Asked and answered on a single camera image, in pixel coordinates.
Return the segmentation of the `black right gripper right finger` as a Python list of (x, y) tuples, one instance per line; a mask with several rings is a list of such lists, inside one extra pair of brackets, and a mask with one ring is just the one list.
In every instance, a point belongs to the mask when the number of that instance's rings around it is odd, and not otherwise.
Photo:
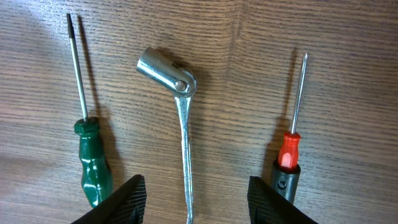
[(317, 224), (260, 177), (250, 176), (247, 199), (251, 224)]

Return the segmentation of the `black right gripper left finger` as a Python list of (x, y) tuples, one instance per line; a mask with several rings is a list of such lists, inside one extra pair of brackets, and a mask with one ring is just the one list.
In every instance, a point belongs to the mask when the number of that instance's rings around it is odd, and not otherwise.
[(72, 224), (142, 224), (146, 199), (145, 178), (137, 174)]

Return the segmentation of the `red and black screwdriver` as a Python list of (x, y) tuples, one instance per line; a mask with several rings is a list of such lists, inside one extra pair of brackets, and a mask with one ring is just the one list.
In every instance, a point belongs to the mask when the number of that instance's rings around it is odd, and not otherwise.
[(295, 200), (301, 173), (301, 168), (298, 165), (301, 135), (297, 132), (297, 122), (302, 101), (307, 63), (308, 53), (304, 53), (300, 68), (292, 122), (289, 130), (284, 133), (283, 143), (277, 159), (273, 162), (271, 174), (271, 187), (291, 204), (293, 204)]

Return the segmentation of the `green handled screwdriver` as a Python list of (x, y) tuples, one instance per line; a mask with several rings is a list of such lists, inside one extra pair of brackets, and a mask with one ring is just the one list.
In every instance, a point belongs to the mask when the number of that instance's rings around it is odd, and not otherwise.
[(75, 134), (79, 136), (78, 157), (83, 168), (81, 187), (91, 207), (95, 208), (111, 195), (113, 177), (106, 163), (99, 119), (88, 116), (75, 32), (69, 13), (67, 14), (67, 26), (82, 111), (82, 119), (76, 121), (73, 127)]

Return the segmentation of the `silver socket wrench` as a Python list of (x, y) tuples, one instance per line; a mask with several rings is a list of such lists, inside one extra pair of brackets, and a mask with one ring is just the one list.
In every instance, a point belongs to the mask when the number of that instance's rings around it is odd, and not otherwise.
[(174, 97), (180, 121), (182, 136), (182, 163), (187, 224), (194, 223), (194, 193), (192, 175), (191, 142), (189, 134), (189, 115), (193, 96), (197, 90), (194, 74), (179, 67), (156, 49), (148, 47), (141, 55), (136, 70), (169, 89)]

